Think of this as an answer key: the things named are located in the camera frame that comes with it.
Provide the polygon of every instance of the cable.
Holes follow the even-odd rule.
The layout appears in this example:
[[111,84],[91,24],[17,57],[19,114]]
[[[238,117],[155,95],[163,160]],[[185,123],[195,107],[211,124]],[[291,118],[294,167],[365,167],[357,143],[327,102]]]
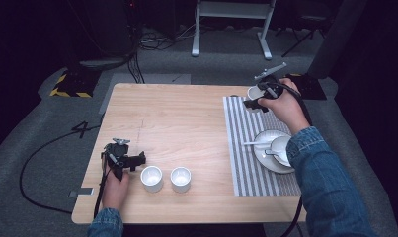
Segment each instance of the cable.
[[196,24],[192,24],[191,26],[189,26],[188,28],[186,28],[185,30],[181,31],[176,37],[175,40],[171,40],[167,37],[164,36],[158,36],[157,33],[145,33],[143,34],[143,36],[141,37],[140,40],[140,48],[144,49],[144,50],[164,50],[167,49],[173,45],[175,45],[175,43],[177,42],[181,42],[187,38],[191,38],[193,37],[195,34],[190,34],[189,36],[184,36],[184,34],[186,34],[187,32],[189,32],[192,27],[194,27]]
[[101,202],[101,199],[103,198],[104,186],[106,185],[107,177],[109,176],[110,171],[112,171],[112,169],[110,169],[109,172],[107,172],[107,174],[106,174],[106,167],[107,167],[107,160],[106,161],[103,160],[103,176],[101,178],[100,190],[98,191],[97,201],[96,201],[95,207],[94,207],[94,219],[95,219],[95,217],[97,217],[98,210],[100,208],[100,202]]
[[137,52],[134,53],[131,56],[130,60],[127,62],[127,68],[128,68],[128,71],[130,72],[131,76],[133,77],[134,81],[137,84],[145,83],[143,75],[140,71],[139,62],[138,62],[138,58],[137,58]]
[[300,236],[303,236],[302,228],[300,228],[299,223],[296,223],[297,230],[299,231]]
[[55,141],[58,141],[58,140],[60,140],[60,139],[62,139],[62,138],[64,138],[64,137],[66,137],[66,136],[69,136],[69,135],[72,135],[72,134],[76,134],[76,133],[80,133],[80,132],[83,133],[83,132],[85,132],[85,131],[89,131],[89,130],[92,130],[92,129],[95,129],[95,128],[99,128],[99,127],[100,127],[100,125],[96,125],[96,126],[88,127],[88,128],[76,128],[76,129],[74,129],[74,128],[75,128],[75,127],[74,127],[74,128],[72,128],[74,131],[69,132],[69,133],[67,133],[67,134],[64,134],[64,135],[62,135],[62,136],[59,136],[59,137],[53,139],[52,141],[49,141],[49,142],[45,143],[44,145],[42,145],[41,147],[39,147],[35,152],[33,152],[33,153],[29,156],[29,158],[26,160],[26,162],[24,163],[23,168],[21,169],[21,173],[20,173],[20,182],[19,182],[19,184],[20,184],[20,192],[21,192],[21,195],[23,196],[23,198],[26,199],[26,200],[27,200],[28,202],[30,202],[31,204],[36,205],[36,206],[41,207],[41,208],[44,208],[44,209],[54,210],[54,211],[58,211],[58,212],[66,213],[66,214],[72,214],[72,211],[68,211],[68,210],[64,210],[64,209],[60,209],[60,208],[56,208],[56,207],[44,205],[44,204],[38,203],[38,202],[36,202],[35,200],[32,200],[30,197],[28,197],[28,196],[26,195],[26,192],[24,191],[24,187],[23,187],[24,172],[25,172],[25,170],[26,170],[27,165],[28,165],[29,162],[34,158],[34,156],[35,156],[39,151],[41,151],[42,149],[44,149],[45,147],[47,147],[48,145],[50,145],[51,143],[53,143],[53,142],[55,142]]
[[291,221],[288,228],[281,235],[281,237],[288,236],[290,234],[290,232],[293,230],[294,226],[296,226],[296,225],[298,226],[297,228],[299,229],[300,236],[303,236],[303,234],[300,230],[300,226],[297,224],[297,220],[299,219],[301,209],[302,209],[302,196],[300,196],[299,204],[297,205],[296,214],[294,215],[293,220]]

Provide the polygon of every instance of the wooden table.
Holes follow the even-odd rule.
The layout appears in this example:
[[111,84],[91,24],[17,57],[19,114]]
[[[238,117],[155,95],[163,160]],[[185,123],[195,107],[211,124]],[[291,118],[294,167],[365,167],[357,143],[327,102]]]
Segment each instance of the wooden table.
[[[128,155],[145,152],[146,164],[130,172],[124,223],[289,222],[299,197],[236,197],[233,191],[223,97],[245,96],[247,87],[116,84],[83,180],[94,188],[79,196],[75,223],[91,223],[101,181],[100,154],[112,138],[130,139]],[[146,165],[161,168],[164,187],[148,193],[140,182]],[[185,166],[192,186],[171,188],[172,169]],[[300,221],[304,221],[303,210]]]

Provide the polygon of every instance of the white cup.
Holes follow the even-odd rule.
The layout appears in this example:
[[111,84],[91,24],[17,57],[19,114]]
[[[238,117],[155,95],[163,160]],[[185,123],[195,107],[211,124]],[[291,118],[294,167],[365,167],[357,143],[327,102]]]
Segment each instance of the white cup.
[[[248,93],[247,93],[247,100],[248,101],[255,100],[255,99],[260,98],[262,96],[264,96],[264,91],[261,91],[260,88],[258,88],[257,86],[253,86],[253,87],[248,88]],[[260,109],[252,110],[251,108],[247,108],[247,111],[251,112],[251,113],[257,113],[257,112],[260,111]]]
[[253,86],[248,89],[247,96],[249,100],[255,100],[264,96],[264,91],[260,90],[260,88],[258,88],[257,86]]
[[160,191],[164,185],[162,171],[156,166],[146,167],[140,174],[140,180],[143,187],[151,193]]
[[177,193],[185,193],[191,185],[192,173],[185,167],[177,167],[171,172],[172,188]]

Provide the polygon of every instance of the table leg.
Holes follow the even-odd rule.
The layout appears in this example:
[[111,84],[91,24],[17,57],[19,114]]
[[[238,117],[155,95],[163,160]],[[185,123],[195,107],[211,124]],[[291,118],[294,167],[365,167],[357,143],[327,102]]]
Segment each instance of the table leg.
[[200,10],[200,0],[198,0],[196,6],[196,31],[195,31],[195,37],[193,39],[192,56],[199,56],[199,10]]
[[266,34],[267,34],[267,30],[269,29],[269,25],[270,25],[270,21],[273,16],[273,10],[275,9],[275,5],[276,5],[276,0],[271,0],[270,7],[267,12],[266,20],[264,21],[263,32],[257,33],[258,40],[260,41],[261,49],[263,50],[263,53],[264,53],[264,58],[267,60],[270,60],[273,58],[272,54],[270,52],[269,46],[267,45]]

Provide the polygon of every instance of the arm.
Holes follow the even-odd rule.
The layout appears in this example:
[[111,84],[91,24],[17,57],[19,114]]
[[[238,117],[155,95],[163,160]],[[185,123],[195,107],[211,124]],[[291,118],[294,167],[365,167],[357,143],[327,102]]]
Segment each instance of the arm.
[[106,184],[102,196],[103,209],[98,213],[88,228],[88,236],[93,237],[120,237],[123,232],[123,224],[119,211],[121,210],[128,191],[128,173],[123,172],[121,181],[113,172],[109,172],[107,166]]
[[[290,79],[280,82],[297,91]],[[375,236],[353,181],[294,97],[284,91],[275,100],[260,99],[259,104],[271,109],[291,131],[287,157],[301,189],[310,235]]]
[[119,211],[114,208],[103,208],[88,228],[90,237],[120,237],[123,224]]

